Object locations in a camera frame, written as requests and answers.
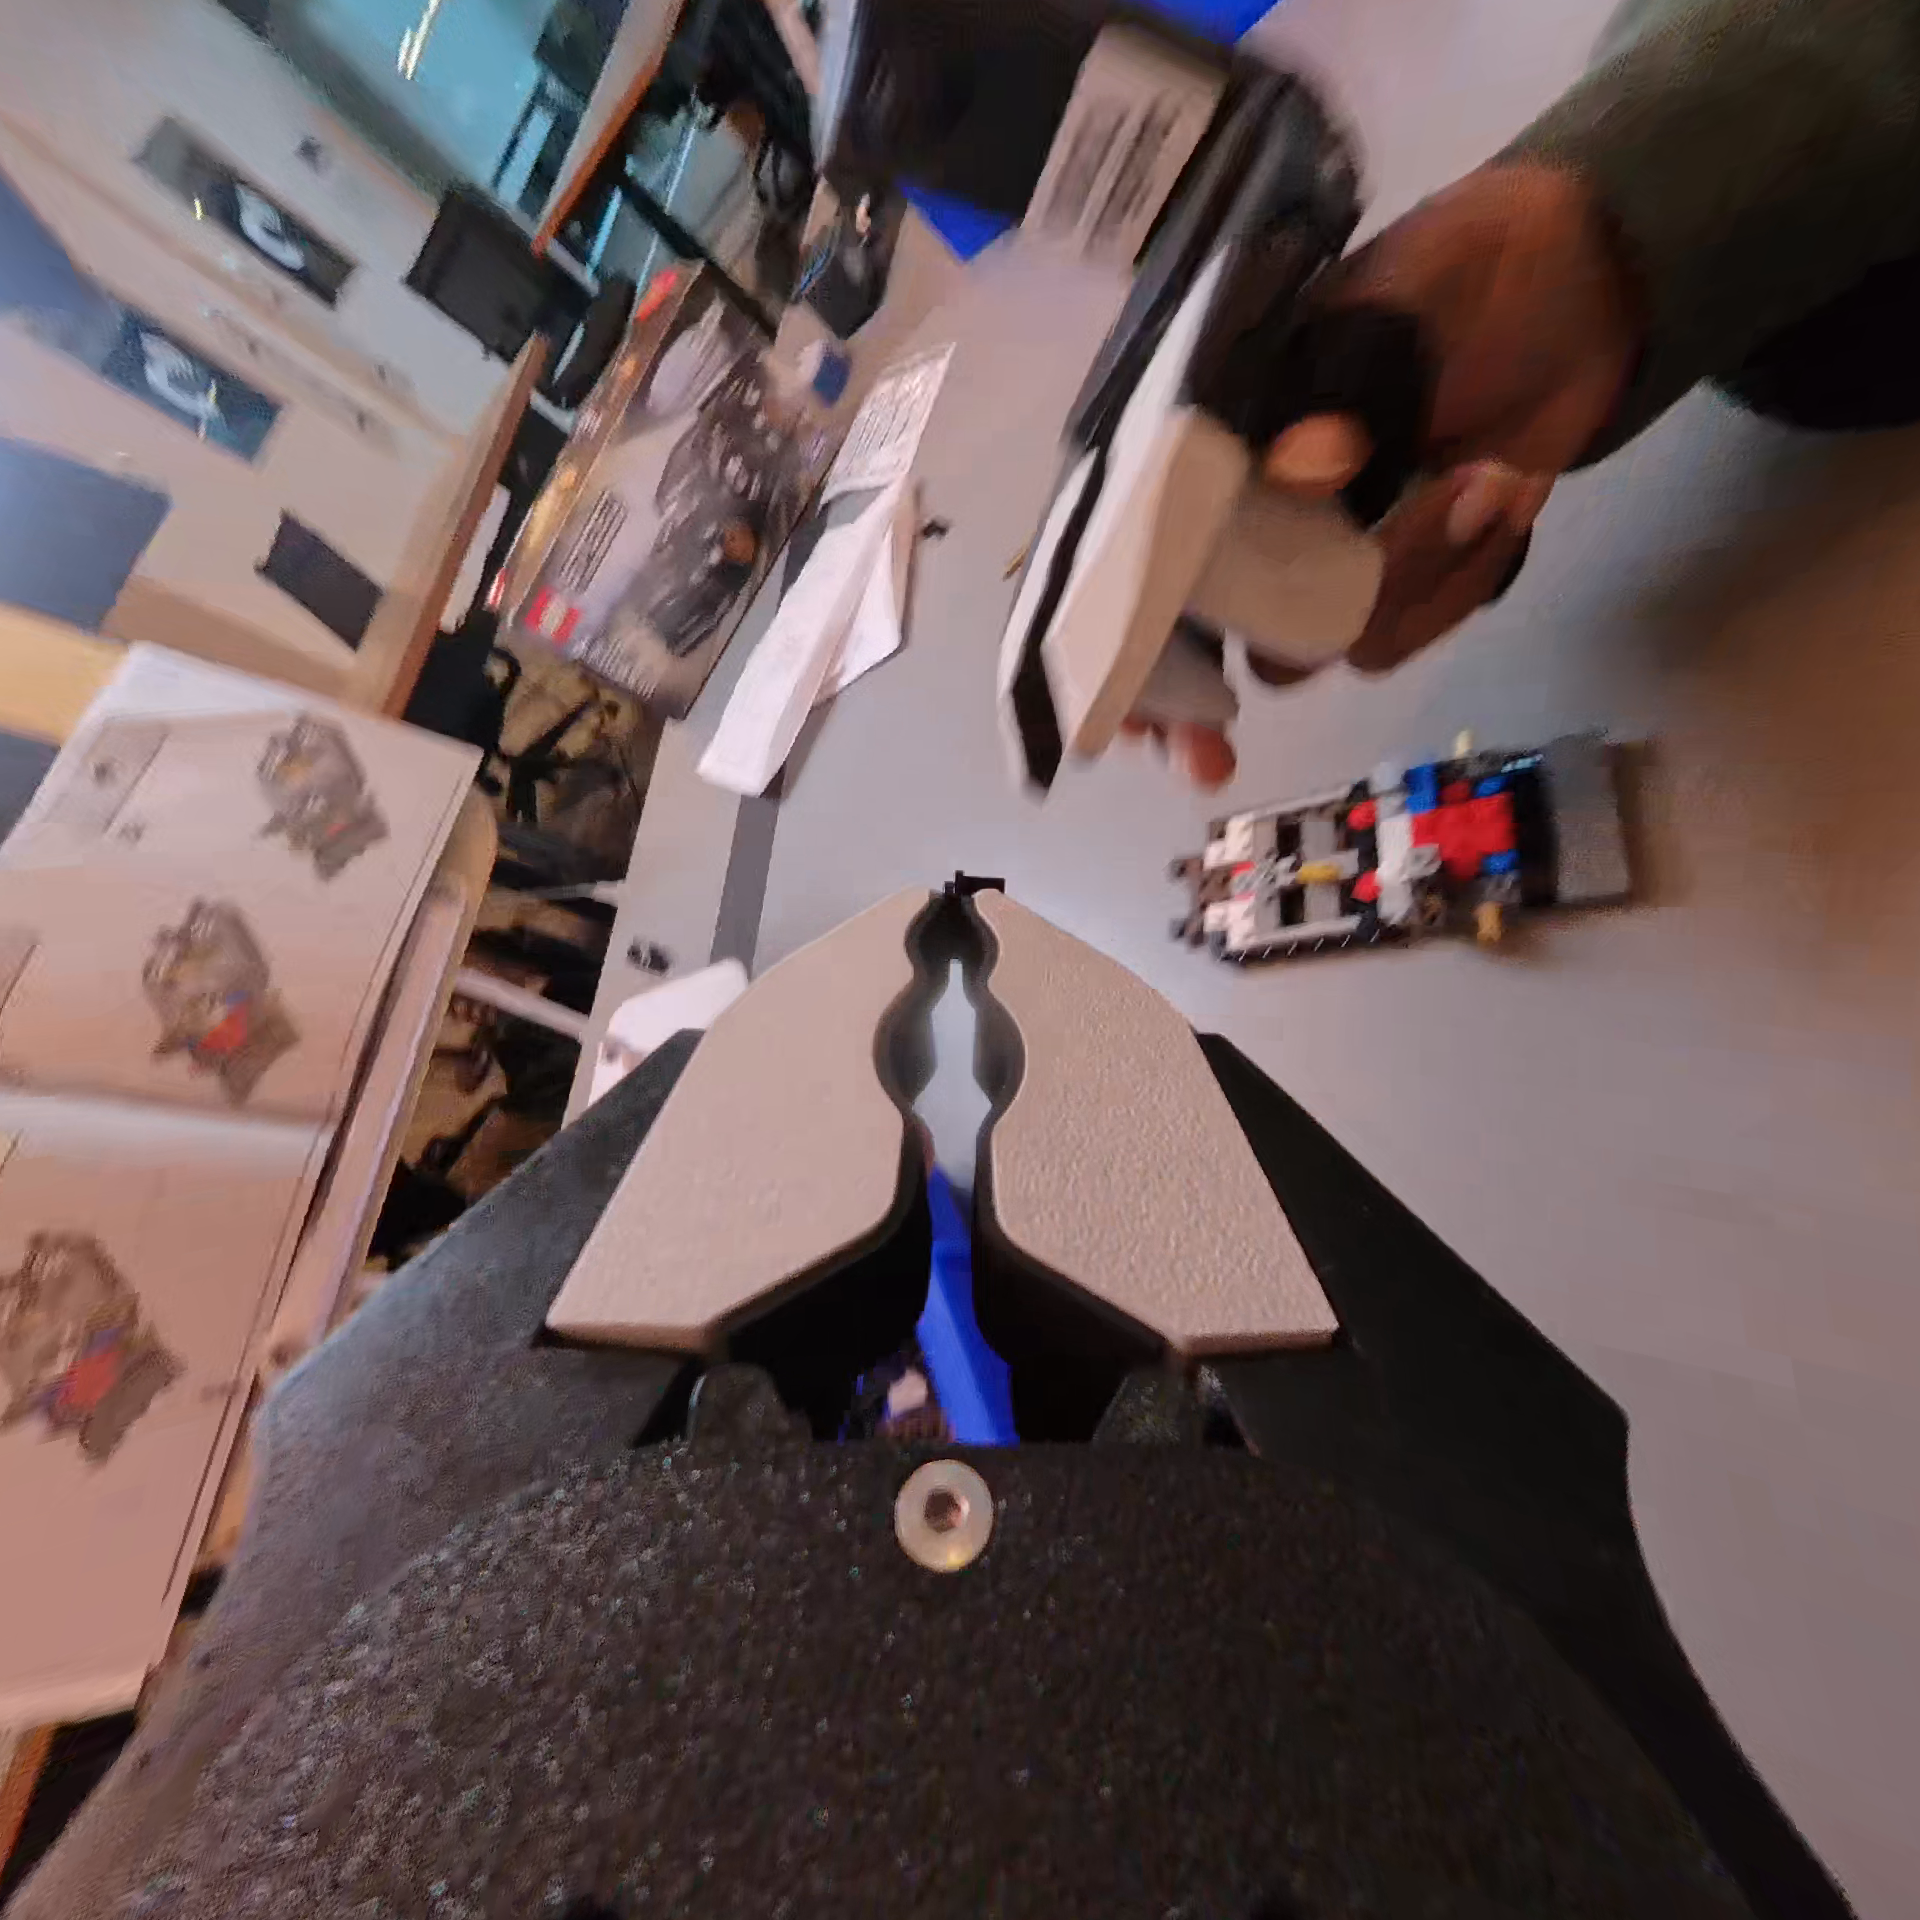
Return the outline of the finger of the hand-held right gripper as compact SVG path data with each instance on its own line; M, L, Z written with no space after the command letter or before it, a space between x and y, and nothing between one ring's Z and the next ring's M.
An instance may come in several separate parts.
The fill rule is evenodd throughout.
M1190 396L1230 264L1208 259L1074 463L1072 575L1042 643L1063 763L1137 709L1247 484L1247 444Z
M1074 459L1051 491L1042 524L1027 551L1015 603L998 659L998 719L1010 780L1030 796L1050 794L1066 747L1042 643L1072 575Z

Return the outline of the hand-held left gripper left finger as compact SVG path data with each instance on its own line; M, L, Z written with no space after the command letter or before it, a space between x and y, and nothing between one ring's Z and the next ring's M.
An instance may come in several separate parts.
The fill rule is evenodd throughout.
M917 1189L914 1026L936 893L891 893L760 975L698 1037L547 1311L591 1346L712 1355L874 1244Z

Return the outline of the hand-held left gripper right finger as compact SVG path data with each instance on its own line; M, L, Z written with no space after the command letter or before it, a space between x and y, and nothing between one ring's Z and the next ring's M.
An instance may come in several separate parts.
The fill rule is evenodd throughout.
M1327 1349L1333 1304L1187 1017L1007 893L970 911L976 1194L1008 1253L1183 1361Z

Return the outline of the lego car model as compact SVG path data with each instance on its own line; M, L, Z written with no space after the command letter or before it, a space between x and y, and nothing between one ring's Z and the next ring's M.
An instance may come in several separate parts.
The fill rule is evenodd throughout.
M1519 923L1633 898L1624 754L1602 735L1381 763L1304 801L1215 818L1169 865L1169 937L1254 969L1429 939L1501 945Z

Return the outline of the lego instruction booklet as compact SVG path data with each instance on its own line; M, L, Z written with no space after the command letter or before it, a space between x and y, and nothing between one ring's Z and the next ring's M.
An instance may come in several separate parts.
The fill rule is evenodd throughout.
M473 770L135 644L6 840L6 1732L160 1661Z

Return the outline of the lego set box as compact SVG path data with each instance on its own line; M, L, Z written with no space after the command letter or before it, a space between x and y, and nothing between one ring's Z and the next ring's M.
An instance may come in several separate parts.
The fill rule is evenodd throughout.
M779 349L710 269L659 274L498 576L498 636L679 723L841 436L841 343Z

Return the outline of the white book stand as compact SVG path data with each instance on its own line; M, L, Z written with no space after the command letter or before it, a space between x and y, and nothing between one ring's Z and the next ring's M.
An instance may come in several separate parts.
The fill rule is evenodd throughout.
M551 880L528 901L583 911L567 957L483 955L471 937L453 995L575 1050L565 1119L579 1119L665 1042L703 1035L750 986L774 867L776 801L659 783L617 880ZM671 977L625 962L633 939L674 957Z

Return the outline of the white paper sheets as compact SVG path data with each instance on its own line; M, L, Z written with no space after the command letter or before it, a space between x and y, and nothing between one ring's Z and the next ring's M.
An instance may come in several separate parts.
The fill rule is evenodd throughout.
M744 666L698 777L744 801L784 770L811 713L904 643L901 567L920 540L914 465L954 345L885 369L824 483L825 524Z

